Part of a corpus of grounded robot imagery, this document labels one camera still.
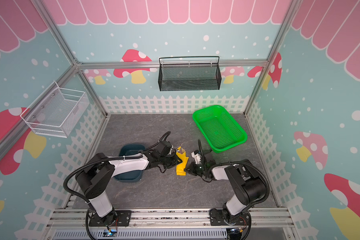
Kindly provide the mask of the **yellow paper napkin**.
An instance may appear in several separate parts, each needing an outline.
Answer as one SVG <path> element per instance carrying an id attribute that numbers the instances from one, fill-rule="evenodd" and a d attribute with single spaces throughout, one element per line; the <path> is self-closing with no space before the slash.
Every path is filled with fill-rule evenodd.
<path id="1" fill-rule="evenodd" d="M 186 175 L 185 168 L 187 166 L 189 159 L 187 157 L 186 150 L 182 147 L 178 147 L 176 154 L 177 157 L 182 161 L 180 164 L 176 166 L 176 174 L 178 176 L 185 176 Z"/>

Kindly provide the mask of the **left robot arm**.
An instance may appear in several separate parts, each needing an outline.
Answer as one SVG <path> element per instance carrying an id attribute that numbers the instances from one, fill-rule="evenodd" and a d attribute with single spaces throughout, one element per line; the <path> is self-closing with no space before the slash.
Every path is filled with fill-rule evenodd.
<path id="1" fill-rule="evenodd" d="M 65 178 L 63 188 L 66 192 L 83 199 L 90 210 L 100 218 L 104 218 L 115 212 L 106 194 L 106 188 L 114 176 L 132 171 L 144 171 L 160 165 L 165 171 L 182 162 L 173 145 L 165 140 L 135 155 L 108 157 L 99 153 L 86 165 L 71 172 Z"/>

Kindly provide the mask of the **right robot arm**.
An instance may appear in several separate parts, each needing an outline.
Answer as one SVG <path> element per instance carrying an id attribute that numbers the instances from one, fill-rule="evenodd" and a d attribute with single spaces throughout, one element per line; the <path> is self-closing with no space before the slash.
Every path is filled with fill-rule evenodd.
<path id="1" fill-rule="evenodd" d="M 263 173 L 249 160 L 217 164 L 212 153 L 192 152 L 194 162 L 186 172 L 203 181 L 229 181 L 234 195 L 223 205 L 220 215 L 232 224 L 254 205 L 264 202 L 270 194 L 270 185 Z"/>

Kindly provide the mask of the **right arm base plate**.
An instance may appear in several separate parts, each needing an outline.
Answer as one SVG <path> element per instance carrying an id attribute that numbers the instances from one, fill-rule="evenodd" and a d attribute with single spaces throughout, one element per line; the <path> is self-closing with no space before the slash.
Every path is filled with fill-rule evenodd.
<path id="1" fill-rule="evenodd" d="M 225 209 L 211 209 L 209 218 L 211 226 L 250 226 L 252 224 L 249 212 L 231 215 Z"/>

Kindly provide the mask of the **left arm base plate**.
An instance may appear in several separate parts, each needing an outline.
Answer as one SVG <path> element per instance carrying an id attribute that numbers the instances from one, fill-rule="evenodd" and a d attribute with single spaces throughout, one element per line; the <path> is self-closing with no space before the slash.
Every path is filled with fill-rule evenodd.
<path id="1" fill-rule="evenodd" d="M 113 210 L 104 217 L 97 213 L 91 213 L 90 227 L 128 227 L 131 220 L 132 211 Z"/>

